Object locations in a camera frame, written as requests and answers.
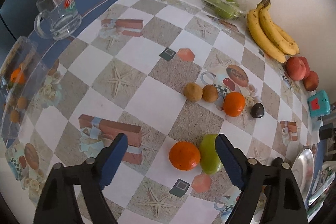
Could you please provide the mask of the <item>orange tangerine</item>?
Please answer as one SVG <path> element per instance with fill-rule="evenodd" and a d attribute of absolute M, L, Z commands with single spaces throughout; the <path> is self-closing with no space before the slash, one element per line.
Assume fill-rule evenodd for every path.
<path fill-rule="evenodd" d="M 223 102 L 223 111 L 230 117 L 239 116 L 245 108 L 245 98 L 241 93 L 231 92 Z"/>
<path fill-rule="evenodd" d="M 176 169 L 188 171 L 194 169 L 201 160 L 198 148 L 190 142 L 179 141 L 169 151 L 169 161 Z"/>

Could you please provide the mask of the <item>brown kiwi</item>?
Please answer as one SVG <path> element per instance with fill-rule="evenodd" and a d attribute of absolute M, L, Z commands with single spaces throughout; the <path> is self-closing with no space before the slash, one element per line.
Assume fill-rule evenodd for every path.
<path fill-rule="evenodd" d="M 203 96 L 202 88 L 196 83 L 188 83 L 183 92 L 187 100 L 191 102 L 200 101 Z"/>
<path fill-rule="evenodd" d="M 204 86 L 202 89 L 202 92 L 203 92 L 203 95 L 202 95 L 203 100 L 208 103 L 215 102 L 219 97 L 218 90 L 214 85 Z"/>

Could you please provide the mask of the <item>silver metal tray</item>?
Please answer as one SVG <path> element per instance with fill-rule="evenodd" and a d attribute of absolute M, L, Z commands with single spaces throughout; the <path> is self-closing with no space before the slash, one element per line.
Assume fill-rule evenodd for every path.
<path fill-rule="evenodd" d="M 306 202 L 314 174 L 314 155 L 309 147 L 304 147 L 297 155 L 291 171 L 298 184 L 302 199 Z"/>

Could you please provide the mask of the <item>green mango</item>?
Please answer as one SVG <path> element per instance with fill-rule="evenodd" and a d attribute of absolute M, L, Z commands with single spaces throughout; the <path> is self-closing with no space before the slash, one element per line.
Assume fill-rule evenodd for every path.
<path fill-rule="evenodd" d="M 217 134 L 205 135 L 199 145 L 201 154 L 200 165 L 205 174 L 212 175 L 220 171 L 222 162 L 215 149 L 215 139 Z"/>

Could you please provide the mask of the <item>dark avocado upper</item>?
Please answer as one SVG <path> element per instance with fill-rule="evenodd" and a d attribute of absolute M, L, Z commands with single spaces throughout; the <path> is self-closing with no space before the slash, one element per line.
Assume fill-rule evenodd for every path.
<path fill-rule="evenodd" d="M 265 114 L 265 109 L 262 103 L 258 102 L 251 107 L 250 115 L 253 118 L 262 118 Z"/>

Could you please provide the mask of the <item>teal plastic box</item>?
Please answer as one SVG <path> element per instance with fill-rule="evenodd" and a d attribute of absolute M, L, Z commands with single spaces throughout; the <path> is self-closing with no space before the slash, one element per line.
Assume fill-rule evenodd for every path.
<path fill-rule="evenodd" d="M 331 112 L 329 97 L 324 90 L 320 90 L 307 99 L 309 114 L 311 117 L 329 115 Z"/>

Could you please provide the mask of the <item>red apple rear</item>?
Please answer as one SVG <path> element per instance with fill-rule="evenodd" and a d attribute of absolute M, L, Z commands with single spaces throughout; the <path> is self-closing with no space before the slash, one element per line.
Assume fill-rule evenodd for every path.
<path fill-rule="evenodd" d="M 315 71 L 310 71 L 306 79 L 303 79 L 303 85 L 309 92 L 316 90 L 319 84 L 318 74 Z"/>

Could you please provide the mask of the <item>red apple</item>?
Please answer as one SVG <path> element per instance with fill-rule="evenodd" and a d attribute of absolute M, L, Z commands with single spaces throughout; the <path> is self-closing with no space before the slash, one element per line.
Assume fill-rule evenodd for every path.
<path fill-rule="evenodd" d="M 299 57 L 290 57 L 285 64 L 285 68 L 288 76 L 294 81 L 300 81 L 306 75 L 306 66 Z"/>
<path fill-rule="evenodd" d="M 306 79 L 310 75 L 310 66 L 309 66 L 309 63 L 308 63 L 307 59 L 305 57 L 303 57 L 303 56 L 300 56 L 299 59 L 305 65 L 306 72 L 305 72 L 305 76 L 303 77 L 303 79 Z"/>
<path fill-rule="evenodd" d="M 316 90 L 319 84 L 318 74 L 315 71 L 310 71 L 306 79 L 303 79 L 303 85 L 309 92 Z"/>

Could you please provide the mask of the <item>clear plastic fruit container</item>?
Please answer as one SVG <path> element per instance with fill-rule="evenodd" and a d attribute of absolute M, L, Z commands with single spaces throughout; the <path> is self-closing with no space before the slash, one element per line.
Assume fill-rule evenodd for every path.
<path fill-rule="evenodd" d="M 19 37 L 1 65 L 1 138 L 18 136 L 27 107 L 46 74 L 37 43 Z"/>

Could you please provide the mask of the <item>red apple front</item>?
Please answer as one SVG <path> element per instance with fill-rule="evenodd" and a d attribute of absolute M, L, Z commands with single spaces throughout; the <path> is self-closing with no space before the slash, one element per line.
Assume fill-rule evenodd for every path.
<path fill-rule="evenodd" d="M 288 76 L 294 81 L 300 81 L 306 75 L 306 66 L 299 57 L 290 57 L 285 64 L 285 68 Z"/>

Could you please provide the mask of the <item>red apple middle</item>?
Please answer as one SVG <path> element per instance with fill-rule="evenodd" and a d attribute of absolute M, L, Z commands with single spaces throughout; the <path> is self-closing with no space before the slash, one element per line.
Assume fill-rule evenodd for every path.
<path fill-rule="evenodd" d="M 310 75 L 310 66 L 309 66 L 309 63 L 308 63 L 307 59 L 305 57 L 303 57 L 303 56 L 300 56 L 299 59 L 305 65 L 306 72 L 305 72 L 305 76 L 303 77 L 303 79 L 306 79 Z"/>

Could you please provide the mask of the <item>glass mug with logo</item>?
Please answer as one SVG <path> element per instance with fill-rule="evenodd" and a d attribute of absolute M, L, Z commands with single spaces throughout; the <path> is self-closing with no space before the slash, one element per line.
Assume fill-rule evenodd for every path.
<path fill-rule="evenodd" d="M 38 0 L 34 30 L 43 39 L 63 40 L 82 23 L 75 0 Z"/>

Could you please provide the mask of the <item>yellow banana bunch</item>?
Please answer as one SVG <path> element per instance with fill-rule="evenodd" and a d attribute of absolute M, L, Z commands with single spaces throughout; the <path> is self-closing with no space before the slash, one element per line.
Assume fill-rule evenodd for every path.
<path fill-rule="evenodd" d="M 255 43 L 279 63 L 286 62 L 286 56 L 299 54 L 294 39 L 278 26 L 270 15 L 270 0 L 261 0 L 255 9 L 247 14 L 247 27 Z"/>

